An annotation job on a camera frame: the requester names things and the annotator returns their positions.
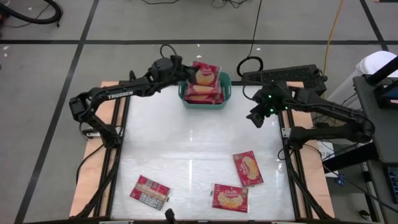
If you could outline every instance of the snack package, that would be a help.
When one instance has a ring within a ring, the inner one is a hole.
[[[192,66],[200,67],[196,73],[197,85],[216,86],[220,67],[202,62],[193,62]]]
[[[224,94],[219,94],[215,96],[189,96],[185,95],[184,100],[191,104],[211,104],[211,105],[218,105],[224,102]]]
[[[216,86],[201,86],[189,84],[185,92],[188,96],[214,96],[221,93],[220,83],[217,82]]]
[[[263,183],[253,151],[233,155],[243,187]]]
[[[213,208],[222,208],[237,212],[248,212],[247,188],[215,184],[213,191]]]
[[[170,188],[140,175],[130,197],[161,210],[169,194]]]

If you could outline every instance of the white tabletop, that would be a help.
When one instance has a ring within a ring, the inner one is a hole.
[[[247,86],[252,96],[258,86]],[[170,86],[152,97],[132,97],[111,216],[165,219],[171,208],[178,220],[294,220],[292,198],[277,116],[257,129],[246,116],[255,102],[241,86],[222,110],[186,109]],[[233,154],[254,151],[264,183],[249,188],[249,212],[213,208],[214,184],[241,186]],[[162,211],[131,198],[143,175],[172,189]]]

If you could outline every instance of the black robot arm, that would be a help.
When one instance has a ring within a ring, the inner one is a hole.
[[[284,129],[284,136],[289,137],[289,145],[294,149],[312,139],[345,138],[353,142],[368,142],[374,133],[374,125],[360,111],[337,105],[320,98],[313,90],[287,86],[286,82],[264,85],[252,98],[258,105],[253,108],[248,119],[260,128],[264,117],[280,111],[293,109],[303,112],[317,112],[344,121],[338,127],[321,123],[312,129],[291,127]]]
[[[120,145],[119,135],[112,124],[105,124],[97,115],[98,107],[104,101],[127,96],[152,96],[161,89],[188,80],[196,83],[197,68],[182,65],[182,57],[172,55],[170,58],[156,60],[148,72],[131,83],[108,87],[95,87],[88,92],[80,93],[69,101],[69,107],[75,121],[88,123],[99,132],[104,146],[115,148]]]

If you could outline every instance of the plastic basket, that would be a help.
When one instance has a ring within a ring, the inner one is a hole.
[[[184,98],[184,93],[185,90],[188,88],[188,83],[187,82],[180,82],[178,84],[178,95],[184,104],[186,108],[191,108],[191,109],[211,109],[211,110],[217,110],[217,109],[222,109],[225,107],[227,104],[229,98],[231,97],[231,78],[229,75],[225,72],[220,72],[220,75],[218,77],[218,80],[220,81],[220,85],[224,91],[224,102],[222,104],[218,105],[202,105],[202,104],[191,104],[186,102]]]

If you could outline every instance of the keyboard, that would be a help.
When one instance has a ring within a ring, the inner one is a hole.
[[[303,82],[305,88],[314,89],[319,95],[326,91],[326,86],[316,65],[246,72],[243,74],[242,81],[262,83],[271,81]]]
[[[398,166],[385,166],[387,185],[390,188],[392,201],[398,203]]]

